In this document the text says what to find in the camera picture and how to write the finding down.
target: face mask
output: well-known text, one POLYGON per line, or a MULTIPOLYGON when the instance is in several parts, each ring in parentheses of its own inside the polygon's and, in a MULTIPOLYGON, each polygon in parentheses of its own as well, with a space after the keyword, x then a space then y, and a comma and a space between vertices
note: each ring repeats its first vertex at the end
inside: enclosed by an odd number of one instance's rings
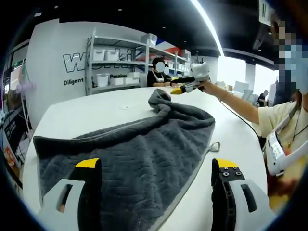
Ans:
POLYGON ((308 93, 308 46, 285 45, 285 51, 280 51, 280 58, 284 58, 284 69, 290 70, 291 82, 302 94, 308 93))

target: table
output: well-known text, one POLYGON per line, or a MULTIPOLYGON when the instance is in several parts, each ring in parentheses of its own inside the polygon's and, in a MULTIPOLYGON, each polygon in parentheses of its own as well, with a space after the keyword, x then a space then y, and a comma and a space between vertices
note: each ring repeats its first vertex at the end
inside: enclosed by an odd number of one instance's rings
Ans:
MULTIPOLYGON (((148 98, 155 88, 119 90, 54 104, 44 114, 35 134, 70 139, 88 132, 154 116, 148 98)), ((171 92, 171 88, 161 88, 171 92)), ((209 112, 216 120, 211 143, 220 142, 219 153, 208 153, 194 182, 176 209, 160 228, 161 231, 210 230, 212 202, 211 164, 215 157, 236 162, 246 179, 252 179, 265 193, 267 180, 262 151, 255 133, 226 109, 217 98, 195 90, 172 95, 172 101, 209 112)), ((33 213, 40 210, 38 159, 33 142, 26 155, 23 194, 33 213)))

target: beige shirt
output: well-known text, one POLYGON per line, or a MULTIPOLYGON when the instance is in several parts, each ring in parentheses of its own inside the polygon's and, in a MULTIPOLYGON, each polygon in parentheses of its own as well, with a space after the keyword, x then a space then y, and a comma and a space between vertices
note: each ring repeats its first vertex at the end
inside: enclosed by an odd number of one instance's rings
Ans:
MULTIPOLYGON (((261 136, 267 137, 272 130, 291 112, 295 107, 296 102, 284 103, 276 105, 274 107, 260 107, 258 109, 259 114, 259 127, 261 130, 261 136)), ((279 133, 281 144, 287 147, 292 142, 294 132, 299 133, 305 126, 308 125, 308 112, 303 108, 298 110, 291 119, 290 123, 279 133)), ((298 149, 305 141, 308 140, 308 128, 297 135, 290 147, 291 152, 298 149)), ((300 179, 306 166, 307 156, 295 161, 287 169, 284 170, 284 175, 279 180, 300 179)), ((271 196, 269 197, 269 205, 274 210, 281 209, 288 201, 288 196, 271 196)))

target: gray towel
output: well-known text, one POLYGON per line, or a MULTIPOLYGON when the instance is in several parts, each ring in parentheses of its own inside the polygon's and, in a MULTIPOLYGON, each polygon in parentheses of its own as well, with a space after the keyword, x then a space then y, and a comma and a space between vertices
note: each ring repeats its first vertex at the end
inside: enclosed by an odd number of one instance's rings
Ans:
POLYGON ((198 172, 215 120, 196 107, 172 103, 159 89, 149 105, 156 116, 71 140, 35 136, 42 195, 68 178, 78 162, 98 157, 102 230, 157 229, 198 172))

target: box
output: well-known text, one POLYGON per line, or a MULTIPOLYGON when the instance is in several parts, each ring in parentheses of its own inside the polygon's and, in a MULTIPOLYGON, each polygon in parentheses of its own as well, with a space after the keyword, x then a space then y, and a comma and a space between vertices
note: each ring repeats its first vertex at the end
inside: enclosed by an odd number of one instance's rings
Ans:
POLYGON ((105 49, 93 49, 93 61, 104 61, 105 49))
POLYGON ((125 78, 111 78, 110 84, 111 85, 124 85, 125 78))
POLYGON ((97 74, 96 75, 96 82, 97 86, 99 87, 106 87, 108 86, 109 74, 97 74))
POLYGON ((140 72, 130 72, 127 78, 124 79, 124 84, 137 84, 139 83, 140 72))
POLYGON ((105 53, 106 61, 118 61, 120 57, 120 51, 116 50, 107 50, 105 53))
POLYGON ((139 79, 140 78, 140 72, 130 72, 127 75, 127 78, 137 78, 137 79, 139 79))
POLYGON ((142 43, 147 44, 147 40, 150 42, 150 47, 155 47, 157 42, 157 36, 153 34, 146 34, 140 37, 142 43))

